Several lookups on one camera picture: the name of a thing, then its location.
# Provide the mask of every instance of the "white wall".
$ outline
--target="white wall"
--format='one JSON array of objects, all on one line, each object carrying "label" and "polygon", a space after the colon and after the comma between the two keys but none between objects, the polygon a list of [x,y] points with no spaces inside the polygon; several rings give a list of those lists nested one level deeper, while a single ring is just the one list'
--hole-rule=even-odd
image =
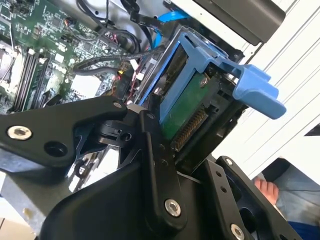
[{"label": "white wall", "polygon": [[271,120],[248,109],[214,157],[231,157],[253,178],[320,122],[319,26],[320,1],[297,0],[287,9],[284,23],[250,62],[271,75],[287,113]]}]

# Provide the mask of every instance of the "green circuit board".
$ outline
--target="green circuit board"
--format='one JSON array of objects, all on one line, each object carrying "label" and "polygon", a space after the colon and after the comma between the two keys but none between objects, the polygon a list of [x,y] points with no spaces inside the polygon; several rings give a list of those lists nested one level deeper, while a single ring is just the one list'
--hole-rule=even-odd
[{"label": "green circuit board", "polygon": [[[60,93],[64,101],[71,102],[86,98],[81,94],[76,96],[76,90],[75,93],[71,94],[73,80],[76,77],[72,72],[75,63],[92,57],[123,54],[125,51],[120,47],[115,47],[105,36],[92,42],[77,40],[65,25],[65,19],[67,18],[70,18],[68,14],[47,0],[0,0],[1,39],[10,40],[11,24],[15,44],[20,46],[23,51],[32,49],[40,54],[42,59],[48,61],[44,80],[41,82],[44,85],[42,91],[51,90],[54,93]],[[79,35],[85,35],[90,39],[98,35],[77,19],[75,19],[72,28]],[[119,68],[121,62],[113,61],[99,64]],[[111,87],[113,77],[109,73],[97,76],[101,84],[96,96],[101,95]],[[1,103],[3,101],[0,100],[0,113],[5,112],[15,95],[14,85],[18,85],[17,80],[13,79],[10,82],[11,86],[6,85],[5,82],[0,82],[2,91],[5,89],[8,95],[5,104]],[[30,99],[27,101],[31,101],[32,89],[38,87],[39,82],[32,80],[31,91],[29,91],[28,96]]]}]

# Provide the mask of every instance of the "motherboard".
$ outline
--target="motherboard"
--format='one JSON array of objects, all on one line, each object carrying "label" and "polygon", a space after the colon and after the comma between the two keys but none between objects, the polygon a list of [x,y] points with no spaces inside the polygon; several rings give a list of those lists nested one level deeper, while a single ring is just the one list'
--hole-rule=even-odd
[{"label": "motherboard", "polygon": [[[75,33],[92,41],[81,41]],[[0,114],[41,108],[56,95],[64,103],[100,96],[115,76],[79,76],[73,66],[124,53],[115,38],[90,29],[52,2],[0,0]],[[120,65],[115,60],[97,67]]]}]

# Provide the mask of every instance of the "white panel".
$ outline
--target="white panel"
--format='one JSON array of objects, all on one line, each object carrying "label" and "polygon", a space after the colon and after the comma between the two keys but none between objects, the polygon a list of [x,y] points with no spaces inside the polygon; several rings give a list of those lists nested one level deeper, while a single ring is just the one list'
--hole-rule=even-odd
[{"label": "white panel", "polygon": [[319,123],[314,121],[320,113],[319,13],[319,1],[296,1],[278,32],[251,61],[271,75],[287,113],[271,120],[248,109],[213,153],[230,156],[250,177],[274,161],[282,147]]},{"label": "white panel", "polygon": [[297,137],[281,149],[281,156],[320,185],[319,146],[320,136]]}]

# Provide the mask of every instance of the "black plastic arm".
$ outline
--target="black plastic arm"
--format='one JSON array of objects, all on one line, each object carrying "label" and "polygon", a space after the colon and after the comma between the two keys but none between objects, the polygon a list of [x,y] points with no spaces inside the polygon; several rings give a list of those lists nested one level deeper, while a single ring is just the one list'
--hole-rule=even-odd
[{"label": "black plastic arm", "polygon": [[[94,124],[102,120],[121,120],[126,114],[127,107],[123,103],[101,96],[2,115],[0,170],[40,183],[58,182],[76,160],[76,150],[83,145]],[[19,129],[9,133],[14,126],[28,128],[30,138],[13,139],[24,134]]]}]

